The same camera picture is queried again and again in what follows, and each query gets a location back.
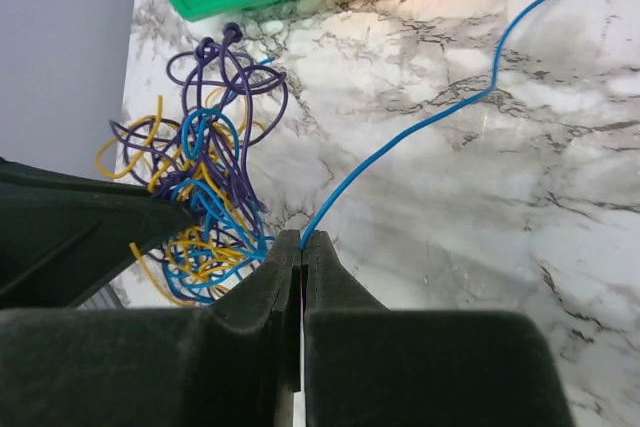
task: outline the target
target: gray wall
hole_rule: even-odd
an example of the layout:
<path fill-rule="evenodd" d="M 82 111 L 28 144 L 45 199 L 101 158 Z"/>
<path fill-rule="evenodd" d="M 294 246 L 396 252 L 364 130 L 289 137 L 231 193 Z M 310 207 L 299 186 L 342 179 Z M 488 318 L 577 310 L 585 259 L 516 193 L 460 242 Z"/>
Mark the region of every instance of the gray wall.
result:
<path fill-rule="evenodd" d="M 0 157 L 98 178 L 94 154 L 121 115 L 133 0 L 0 5 Z"/>

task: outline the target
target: cable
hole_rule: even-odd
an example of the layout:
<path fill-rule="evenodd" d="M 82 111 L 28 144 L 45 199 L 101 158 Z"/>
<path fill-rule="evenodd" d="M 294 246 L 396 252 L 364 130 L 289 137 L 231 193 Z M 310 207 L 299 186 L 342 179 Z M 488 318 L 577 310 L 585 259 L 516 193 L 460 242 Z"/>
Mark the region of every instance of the cable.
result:
<path fill-rule="evenodd" d="M 282 118 L 288 91 L 285 75 L 266 65 L 272 58 L 256 63 L 249 55 L 230 49 L 241 37 L 239 27 L 230 23 L 220 43 L 207 37 L 193 51 L 169 60 L 167 76 L 182 87 L 180 122 L 162 117 L 163 102 L 158 97 L 155 115 L 128 126 L 111 121 L 114 139 L 96 154 L 96 165 L 106 177 L 130 176 L 154 197 L 185 202 L 194 214 L 192 227 L 147 254 L 158 264 L 166 288 L 154 277 L 138 247 L 130 244 L 161 295 L 180 306 L 206 305 L 220 298 L 229 290 L 223 284 L 242 280 L 253 271 L 273 240 L 265 234 L 264 206 L 251 185 L 247 158 L 249 148 Z M 195 61 L 185 79 L 173 73 L 179 59 Z M 213 90 L 205 95 L 210 87 Z M 277 88 L 282 90 L 280 110 L 265 126 L 254 119 L 254 98 Z M 221 100 L 212 105 L 216 93 L 221 93 Z M 190 106 L 193 98 L 195 105 Z M 237 99 L 244 105 L 238 128 L 228 113 Z M 253 135 L 254 127 L 259 129 L 257 135 Z M 101 157 L 116 143 L 121 146 L 125 167 L 111 173 L 101 164 Z"/>
<path fill-rule="evenodd" d="M 529 4 L 529 6 L 527 6 L 520 14 L 518 14 L 518 16 L 509 24 L 504 34 L 500 38 L 500 41 L 498 42 L 498 46 L 496 47 L 496 52 L 493 60 L 493 68 L 491 72 L 491 81 L 489 83 L 489 86 L 483 91 L 469 97 L 468 99 L 465 99 L 438 114 L 432 115 L 431 117 L 425 120 L 422 120 L 417 124 L 409 127 L 408 129 L 400 132 L 393 139 L 387 142 L 382 148 L 377 150 L 370 157 L 368 157 L 364 162 L 358 165 L 353 170 L 353 172 L 351 172 L 347 176 L 347 178 L 344 179 L 340 183 L 340 185 L 333 191 L 333 193 L 329 196 L 329 198 L 322 205 L 322 207 L 320 207 L 320 210 L 318 210 L 316 215 L 311 219 L 311 222 L 305 229 L 302 239 L 300 240 L 300 249 L 304 249 L 306 247 L 307 242 L 311 237 L 311 234 L 313 233 L 315 228 L 318 226 L 322 218 L 326 215 L 327 211 L 331 208 L 331 206 L 335 203 L 335 201 L 338 200 L 338 197 L 340 197 L 340 195 L 342 195 L 342 193 L 347 189 L 347 187 L 349 187 L 349 185 L 351 185 L 351 183 L 354 180 L 356 180 L 358 176 L 362 174 L 362 172 L 364 172 L 371 164 L 373 164 L 376 160 L 378 160 L 384 154 L 389 152 L 393 147 L 399 144 L 402 140 L 409 137 L 411 134 L 417 132 L 420 129 L 423 129 L 424 127 L 427 127 L 428 125 L 434 124 L 439 120 L 449 117 L 451 114 L 459 111 L 460 109 L 466 107 L 467 105 L 473 104 L 474 102 L 477 102 L 478 100 L 483 99 L 484 97 L 489 95 L 491 92 L 493 92 L 493 90 L 496 88 L 496 84 L 498 81 L 498 71 L 500 68 L 500 56 L 502 54 L 502 50 L 504 49 L 504 44 L 507 41 L 507 38 L 509 37 L 513 29 L 520 23 L 520 21 L 527 14 L 529 14 L 529 12 L 531 12 L 533 9 L 535 9 L 540 4 L 546 1 L 547 0 L 535 0 L 534 2 Z"/>

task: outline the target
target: yellow wire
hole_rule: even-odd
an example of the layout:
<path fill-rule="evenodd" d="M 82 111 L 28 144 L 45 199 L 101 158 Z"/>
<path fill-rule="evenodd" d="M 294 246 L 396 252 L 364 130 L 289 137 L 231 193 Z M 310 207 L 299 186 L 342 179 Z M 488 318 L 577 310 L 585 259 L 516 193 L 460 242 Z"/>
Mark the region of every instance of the yellow wire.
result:
<path fill-rule="evenodd" d="M 134 122 L 131 126 L 129 126 L 129 128 L 135 128 L 139 125 L 141 125 L 143 122 L 146 122 L 147 120 L 149 120 L 150 116 L 147 117 L 143 117 L 142 119 Z M 156 112 L 155 115 L 155 122 L 153 124 L 153 127 L 151 128 L 149 135 L 147 136 L 147 138 L 145 139 L 145 141 L 143 142 L 143 146 L 144 147 L 149 147 L 149 145 L 151 145 L 151 142 L 153 142 L 154 137 L 156 136 L 156 133 L 158 132 L 158 128 L 160 128 L 160 122 L 162 120 L 162 96 L 159 95 L 158 96 L 158 110 Z M 98 168 L 98 170 L 100 171 L 100 173 L 102 175 L 104 175 L 105 177 L 108 177 L 110 179 L 121 179 L 124 176 L 126 176 L 127 174 L 129 174 L 134 166 L 138 163 L 138 161 L 140 160 L 140 158 L 142 157 L 142 155 L 144 154 L 144 151 L 140 151 L 138 152 L 136 155 L 133 156 L 133 158 L 131 159 L 131 162 L 129 162 L 129 165 L 127 165 L 122 171 L 118 172 L 118 173 L 111 173 L 109 171 L 107 171 L 104 166 L 102 165 L 102 156 L 104 155 L 104 153 L 107 151 L 107 149 L 109 147 L 111 147 L 113 144 L 115 144 L 118 141 L 118 139 L 112 139 L 109 142 L 107 142 L 100 150 L 98 150 L 98 153 L 96 154 L 95 157 L 95 161 L 96 161 L 96 167 Z"/>
<path fill-rule="evenodd" d="M 216 92 L 220 91 L 220 87 L 212 90 L 206 97 L 205 99 L 205 106 L 206 107 L 210 107 L 211 106 L 211 102 L 213 99 L 213 96 L 216 94 Z M 244 98 L 244 107 L 245 107 L 245 115 L 244 115 L 244 119 L 242 121 L 242 124 L 240 125 L 240 127 L 238 128 L 237 132 L 238 134 L 242 134 L 245 129 L 246 129 L 246 125 L 247 125 L 247 121 L 248 121 L 248 116 L 249 116 L 249 107 L 248 107 L 248 102 L 247 99 Z M 142 117 L 141 119 L 137 120 L 136 122 L 133 122 L 132 124 L 130 124 L 128 126 L 128 129 L 135 129 L 136 127 L 142 125 L 145 122 L 148 122 L 149 120 L 153 119 L 154 123 L 149 131 L 149 135 L 146 137 L 146 139 L 143 141 L 142 146 L 144 147 L 149 147 L 153 144 L 154 140 L 155 140 L 155 136 L 157 135 L 158 129 L 162 123 L 162 108 L 163 108 L 163 99 L 162 96 L 158 96 L 158 106 L 157 106 L 157 112 L 156 115 L 148 115 L 145 117 Z M 258 128 L 262 129 L 262 131 L 265 130 L 265 127 L 258 121 L 254 120 L 252 122 L 252 124 L 258 126 Z M 172 127 L 175 130 L 179 130 L 179 127 L 175 126 L 175 125 L 170 125 L 170 127 Z M 227 143 L 227 145 L 230 148 L 234 148 L 234 140 L 233 140 L 233 136 L 231 134 L 231 129 L 226 126 L 225 124 L 221 124 L 218 122 L 214 122 L 212 120 L 211 123 L 211 127 L 214 128 L 223 138 L 223 141 Z M 98 167 L 98 170 L 105 175 L 106 177 L 109 177 L 111 179 L 120 179 L 124 176 L 126 176 L 127 174 L 131 173 L 131 171 L 135 168 L 135 165 L 138 163 L 138 161 L 140 161 L 142 159 L 142 161 L 146 164 L 146 166 L 149 168 L 149 170 L 153 170 L 151 164 L 149 163 L 149 161 L 147 161 L 147 159 L 144 157 L 144 151 L 139 151 L 137 154 L 135 154 L 131 161 L 129 162 L 129 164 L 127 166 L 124 167 L 123 170 L 121 170 L 120 172 L 117 173 L 111 173 L 108 172 L 104 166 L 102 165 L 101 162 L 101 158 L 102 155 L 104 155 L 104 153 L 106 152 L 107 149 L 109 149 L 112 145 L 114 145 L 116 142 L 118 142 L 119 140 L 121 140 L 122 138 L 125 137 L 125 133 L 120 133 L 120 139 L 112 139 L 109 142 L 107 142 L 96 154 L 96 166 Z M 216 151 L 215 151 L 215 146 L 211 146 L 209 149 L 209 152 L 207 152 L 209 158 L 215 162 L 215 163 L 219 163 L 221 162 L 220 157 L 217 155 Z M 180 157 L 183 155 L 183 148 L 182 147 L 178 147 L 176 149 L 176 152 L 171 155 L 171 158 L 178 164 L 178 167 L 183 170 L 186 171 L 188 169 L 190 169 L 191 167 L 193 167 L 195 165 L 194 161 L 185 159 L 184 161 L 180 161 Z M 160 178 L 162 177 L 162 175 L 164 175 L 169 168 L 171 167 L 171 162 L 169 162 L 167 159 L 162 159 L 162 164 L 161 167 L 158 169 L 157 172 L 155 172 L 153 174 L 153 176 L 151 177 L 147 189 L 149 190 L 149 192 L 153 193 L 155 192 L 156 188 L 158 187 L 158 183 Z M 227 194 L 225 192 L 222 192 L 219 188 L 218 185 L 216 185 L 213 182 L 213 179 L 211 178 L 208 169 L 204 166 L 204 164 L 200 164 L 198 166 L 198 169 L 196 170 L 196 172 L 194 173 L 194 175 L 192 176 L 192 178 L 194 180 L 203 180 L 207 183 L 207 185 L 211 188 L 211 190 L 220 198 L 220 200 L 222 201 L 222 203 L 224 204 L 226 210 L 230 213 L 230 215 L 232 216 L 232 218 L 247 232 L 247 235 L 249 237 L 249 240 L 251 242 L 255 242 L 254 237 L 251 235 L 251 229 L 248 226 L 247 223 L 247 219 L 245 218 L 245 216 L 238 210 L 238 209 L 234 209 L 231 203 L 231 200 L 229 199 L 229 197 L 227 196 Z M 194 185 L 188 185 L 185 188 L 181 189 L 181 191 L 179 192 L 177 198 L 178 200 L 181 201 L 185 201 L 189 198 L 189 196 L 191 195 L 193 189 L 195 188 Z M 189 277 L 187 277 L 187 281 L 190 282 L 194 282 L 197 285 L 197 282 L 207 282 L 210 280 L 209 275 L 211 273 L 214 272 L 219 272 L 219 271 L 224 271 L 224 270 L 229 270 L 229 269 L 233 269 L 234 267 L 236 267 L 240 262 L 244 261 L 246 259 L 246 254 L 238 252 L 236 249 L 229 247 L 228 243 L 225 242 L 225 245 L 227 245 L 227 247 L 219 247 L 217 245 L 215 245 L 213 243 L 213 239 L 210 239 L 208 242 L 203 240 L 202 234 L 203 232 L 203 228 L 201 226 L 193 226 L 190 227 L 182 232 L 180 232 L 175 239 L 173 241 L 167 242 L 164 245 L 164 253 L 165 256 L 169 262 L 170 265 L 172 265 L 173 267 L 177 268 L 178 270 L 180 270 L 181 272 L 186 273 Z M 148 268 L 144 257 L 141 255 L 140 251 L 138 250 L 137 246 L 135 243 L 131 243 L 129 244 L 129 247 L 131 249 L 131 251 L 133 252 L 133 255 L 135 256 L 137 262 L 140 264 L 140 266 L 143 268 L 143 270 L 145 271 L 146 275 L 149 277 L 149 279 L 151 280 L 151 282 L 153 283 L 154 287 L 158 290 L 158 292 L 160 292 L 160 294 L 162 294 L 163 297 L 165 297 L 167 300 L 169 300 L 170 302 L 176 304 L 176 305 L 180 305 L 180 306 L 193 306 L 195 305 L 195 301 L 194 302 L 186 302 L 186 301 L 182 301 L 182 300 L 178 300 L 175 299 L 172 295 L 170 295 L 158 282 L 158 280 L 155 278 L 155 276 L 152 274 L 152 272 L 150 271 L 150 269 Z M 204 262 L 200 262 L 198 261 L 198 257 L 193 257 L 190 252 L 191 249 L 194 247 L 199 247 L 202 249 L 207 249 L 211 252 L 211 255 L 213 256 L 212 259 L 206 260 Z M 174 257 L 174 249 L 175 252 L 180 254 L 182 256 L 182 258 L 184 259 L 184 264 L 178 263 Z M 194 271 L 193 269 L 193 264 L 192 264 L 192 257 L 193 260 L 198 261 L 199 264 L 199 268 L 198 271 Z M 213 264 L 219 264 L 215 267 L 210 267 Z M 215 287 L 215 289 L 213 289 L 213 292 L 215 292 L 218 295 L 224 295 L 226 292 L 228 292 L 229 289 L 227 287 L 224 287 L 223 285 L 217 285 Z"/>
<path fill-rule="evenodd" d="M 129 248 L 131 249 L 131 252 L 133 253 L 133 256 L 136 258 L 136 261 L 138 262 L 138 264 L 140 264 L 140 266 L 142 267 L 142 269 L 144 270 L 144 272 L 147 274 L 147 277 L 149 277 L 149 280 L 151 280 L 151 283 L 154 285 L 154 287 L 158 290 L 158 292 L 160 292 L 162 294 L 162 296 L 167 299 L 169 302 L 179 305 L 181 307 L 193 307 L 194 303 L 193 302 L 185 302 L 182 300 L 178 300 L 173 298 L 171 295 L 169 295 L 160 285 L 160 283 L 158 282 L 158 280 L 155 278 L 155 276 L 151 273 L 151 270 L 149 270 L 149 267 L 147 267 L 147 263 L 144 261 L 144 257 L 142 256 L 142 254 L 140 253 L 140 250 L 138 250 L 138 246 L 135 244 L 135 242 L 131 242 L 129 244 Z"/>

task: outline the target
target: wire bundle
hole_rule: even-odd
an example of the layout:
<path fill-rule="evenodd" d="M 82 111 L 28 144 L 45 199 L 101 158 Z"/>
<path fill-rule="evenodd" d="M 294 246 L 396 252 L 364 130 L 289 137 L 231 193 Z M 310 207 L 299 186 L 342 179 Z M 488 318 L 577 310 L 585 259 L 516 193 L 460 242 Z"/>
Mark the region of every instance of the wire bundle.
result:
<path fill-rule="evenodd" d="M 263 140 L 284 115 L 288 90 L 285 74 L 265 65 L 271 59 L 256 63 L 248 54 L 230 50 L 241 39 L 238 25 L 230 23 L 220 43 L 206 37 L 193 51 L 172 57 L 166 73 L 182 87 L 182 122 L 162 117 L 159 97 L 156 115 L 129 126 L 111 121 L 115 138 L 96 155 L 98 169 L 107 177 L 131 175 L 154 197 L 186 202 L 194 213 L 193 227 L 148 254 L 160 264 L 169 293 L 131 245 L 154 285 L 179 305 L 214 302 L 228 290 L 227 281 L 242 280 L 264 260 L 273 240 L 265 234 L 265 209 L 251 184 L 247 156 L 249 147 Z M 173 74 L 182 59 L 195 61 L 184 79 Z M 254 99 L 277 88 L 282 89 L 280 109 L 264 127 L 254 118 Z M 190 105 L 191 98 L 195 105 Z M 236 127 L 229 106 L 238 100 L 244 116 Z M 100 158 L 116 143 L 122 146 L 126 167 L 114 174 L 102 167 Z"/>

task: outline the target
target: white marble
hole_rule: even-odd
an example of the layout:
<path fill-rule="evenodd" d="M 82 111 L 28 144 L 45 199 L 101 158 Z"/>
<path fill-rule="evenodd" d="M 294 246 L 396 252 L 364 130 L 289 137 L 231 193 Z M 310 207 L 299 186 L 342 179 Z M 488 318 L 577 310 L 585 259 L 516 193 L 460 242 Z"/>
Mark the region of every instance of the white marble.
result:
<path fill-rule="evenodd" d="M 498 37 L 532 0 L 287 0 L 190 24 L 136 0 L 124 118 L 178 117 L 173 54 L 229 20 L 288 73 L 290 107 L 251 153 L 273 233 L 302 229 L 360 161 L 483 89 Z M 552 0 L 507 45 L 489 99 L 409 138 L 320 227 L 395 308 L 532 317 L 577 424 L 640 425 L 638 0 Z M 268 120 L 274 106 L 262 105 Z M 131 306 L 163 305 L 133 267 Z"/>

